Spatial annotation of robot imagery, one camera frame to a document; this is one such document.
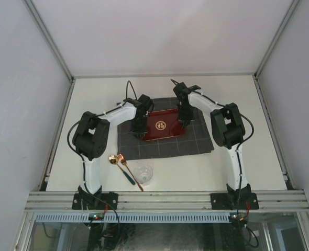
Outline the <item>grey checked cloth napkin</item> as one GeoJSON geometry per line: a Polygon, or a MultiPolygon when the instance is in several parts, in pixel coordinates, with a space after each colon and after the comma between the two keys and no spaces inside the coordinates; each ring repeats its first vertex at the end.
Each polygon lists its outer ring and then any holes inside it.
{"type": "MultiPolygon", "coordinates": [[[[153,102],[153,111],[177,109],[179,103],[176,97],[157,98],[153,102]]],[[[214,150],[203,113],[197,108],[194,108],[194,120],[179,137],[143,141],[132,135],[130,126],[131,122],[126,121],[117,127],[118,153],[128,161],[204,154],[214,150]]]]}

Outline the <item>red rectangular tray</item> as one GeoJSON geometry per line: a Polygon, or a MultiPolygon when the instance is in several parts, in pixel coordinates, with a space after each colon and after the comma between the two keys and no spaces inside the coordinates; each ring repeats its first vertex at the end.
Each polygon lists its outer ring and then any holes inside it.
{"type": "Polygon", "coordinates": [[[143,141],[153,141],[182,136],[185,128],[179,122],[178,109],[153,111],[148,114],[147,133],[143,141]]]}

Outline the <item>rose gold fork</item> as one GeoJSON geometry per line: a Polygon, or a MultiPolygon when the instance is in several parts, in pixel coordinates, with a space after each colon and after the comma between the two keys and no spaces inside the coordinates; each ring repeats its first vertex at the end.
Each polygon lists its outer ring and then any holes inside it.
{"type": "Polygon", "coordinates": [[[124,158],[124,156],[123,156],[122,154],[118,154],[117,157],[118,157],[119,161],[122,163],[122,165],[124,165],[124,166],[127,168],[127,170],[130,172],[130,174],[131,174],[132,178],[134,179],[134,181],[136,182],[138,188],[139,188],[142,192],[144,192],[143,187],[142,187],[141,184],[137,181],[137,179],[134,177],[132,171],[131,171],[130,168],[128,167],[127,161],[126,161],[126,159],[124,158]]]}

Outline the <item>gold spoon green handle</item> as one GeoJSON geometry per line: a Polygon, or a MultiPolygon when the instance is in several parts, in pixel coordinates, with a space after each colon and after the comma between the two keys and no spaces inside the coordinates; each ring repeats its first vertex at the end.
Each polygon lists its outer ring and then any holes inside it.
{"type": "Polygon", "coordinates": [[[108,160],[111,164],[116,165],[120,171],[123,173],[123,175],[127,178],[127,180],[133,185],[135,186],[136,183],[135,181],[123,170],[123,168],[119,165],[119,159],[117,156],[115,155],[111,155],[108,157],[108,160]]]}

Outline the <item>clear glass cup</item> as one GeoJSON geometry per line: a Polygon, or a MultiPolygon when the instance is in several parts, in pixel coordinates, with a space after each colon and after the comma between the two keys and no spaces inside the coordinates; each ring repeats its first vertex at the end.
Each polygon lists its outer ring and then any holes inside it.
{"type": "Polygon", "coordinates": [[[143,164],[134,169],[134,177],[141,185],[150,184],[153,177],[153,169],[147,164],[143,164]]]}

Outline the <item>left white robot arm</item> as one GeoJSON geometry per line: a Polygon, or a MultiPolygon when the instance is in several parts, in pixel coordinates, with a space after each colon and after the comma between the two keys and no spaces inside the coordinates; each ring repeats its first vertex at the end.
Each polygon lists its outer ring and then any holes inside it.
{"type": "Polygon", "coordinates": [[[104,154],[110,129],[130,121],[132,135],[143,139],[148,133],[148,113],[153,107],[152,99],[127,98],[109,111],[100,114],[85,112],[68,131],[68,146],[82,160],[83,181],[80,188],[86,191],[83,203],[90,209],[98,208],[102,202],[99,194],[102,191],[100,168],[93,164],[93,160],[104,154]]]}

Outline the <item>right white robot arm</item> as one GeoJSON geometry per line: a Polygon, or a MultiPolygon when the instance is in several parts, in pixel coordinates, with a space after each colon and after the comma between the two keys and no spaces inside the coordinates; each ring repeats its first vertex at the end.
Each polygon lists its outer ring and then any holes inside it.
{"type": "Polygon", "coordinates": [[[179,101],[179,122],[183,127],[194,119],[194,108],[209,114],[213,139],[224,149],[228,159],[226,203],[230,208],[241,208],[251,194],[242,160],[242,145],[247,141],[244,139],[244,116],[235,103],[222,105],[197,91],[184,90],[174,93],[179,101]]]}

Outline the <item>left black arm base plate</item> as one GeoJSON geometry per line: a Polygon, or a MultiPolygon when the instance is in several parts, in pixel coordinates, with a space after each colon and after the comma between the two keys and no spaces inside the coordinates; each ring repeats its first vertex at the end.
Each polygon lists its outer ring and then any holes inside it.
{"type": "Polygon", "coordinates": [[[98,195],[98,199],[89,195],[86,192],[76,193],[72,201],[72,210],[104,210],[117,209],[118,205],[118,194],[114,192],[104,192],[98,195]]]}

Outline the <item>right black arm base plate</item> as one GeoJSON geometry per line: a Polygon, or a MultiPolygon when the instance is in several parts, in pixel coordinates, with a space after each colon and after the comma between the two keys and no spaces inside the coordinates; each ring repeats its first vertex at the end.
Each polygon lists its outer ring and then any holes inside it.
{"type": "Polygon", "coordinates": [[[211,205],[213,210],[258,210],[259,202],[257,195],[251,193],[246,197],[240,196],[240,199],[230,199],[228,193],[211,193],[211,205]]]}

